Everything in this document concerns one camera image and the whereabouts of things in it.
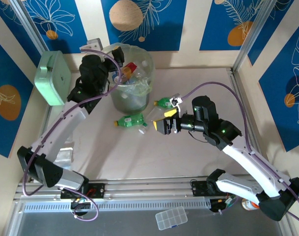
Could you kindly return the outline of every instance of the robotic arm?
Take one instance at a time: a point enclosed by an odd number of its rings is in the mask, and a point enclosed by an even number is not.
[[[186,113],[178,94],[170,102],[176,108],[165,114],[167,117],[154,122],[157,131],[164,135],[170,134],[171,129],[174,129],[175,133],[182,129],[202,132],[209,144],[235,159],[257,181],[241,179],[217,169],[207,178],[203,191],[211,195],[222,192],[235,194],[259,205],[261,211],[269,218],[281,220],[296,200],[283,182],[299,195],[299,178],[291,179],[279,172],[258,152],[249,153],[241,131],[231,122],[219,119],[214,102],[207,96],[193,99],[193,115]],[[269,169],[276,172],[280,178],[272,175]]]
[[[120,47],[116,48],[112,51],[112,55],[119,66],[122,67],[124,62],[122,49]],[[81,76],[76,80],[75,87],[67,97],[63,111],[31,147],[20,147],[17,152],[19,161],[25,171],[32,155],[36,152],[36,149],[41,146],[28,170],[29,176],[46,187],[67,187],[78,190],[83,194],[88,192],[88,179],[86,177],[74,171],[63,169],[53,162],[66,139],[71,135],[78,124],[86,119],[92,112],[101,98],[83,104],[81,104],[81,102],[101,95],[106,88],[109,72],[115,70],[117,70],[117,68],[109,59],[104,59],[97,55],[87,55],[82,58],[82,64],[80,65]],[[64,116],[66,111],[77,104],[79,104],[79,106]],[[45,143],[42,143],[43,138],[46,137],[48,132],[50,132],[52,127],[55,126],[56,122],[61,118],[63,120],[53,129]]]

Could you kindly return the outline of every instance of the transparent trash bin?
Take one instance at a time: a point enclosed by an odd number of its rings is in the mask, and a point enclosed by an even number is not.
[[[145,76],[137,82],[130,85],[119,85],[111,93],[113,104],[118,111],[128,115],[136,114],[145,110],[148,105],[149,94],[155,79],[154,61],[146,50],[128,44],[115,43],[105,47],[103,52],[108,53],[116,46],[120,46],[124,53],[123,66],[133,62],[145,72]],[[109,73],[110,87],[114,86],[113,75],[114,72]]]

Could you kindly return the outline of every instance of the green plastic bottle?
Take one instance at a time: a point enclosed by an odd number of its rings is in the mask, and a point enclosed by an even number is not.
[[[142,113],[130,116],[124,116],[120,120],[114,122],[114,126],[131,127],[134,125],[141,125],[144,123],[144,117]]]
[[[172,108],[170,97],[163,97],[159,101],[154,101],[154,105],[166,109]]]

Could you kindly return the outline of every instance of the red bottle cap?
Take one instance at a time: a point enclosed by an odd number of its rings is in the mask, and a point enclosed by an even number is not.
[[[133,62],[130,62],[125,67],[130,68],[131,69],[131,73],[133,73],[136,70],[137,65],[135,65]]]

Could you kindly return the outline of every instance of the small plastic box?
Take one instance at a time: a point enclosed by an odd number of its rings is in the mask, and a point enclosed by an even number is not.
[[[179,206],[156,214],[156,221],[159,230],[176,227],[188,221],[184,207]]]
[[[50,106],[64,105],[71,77],[61,51],[43,52],[35,75],[35,86]]]

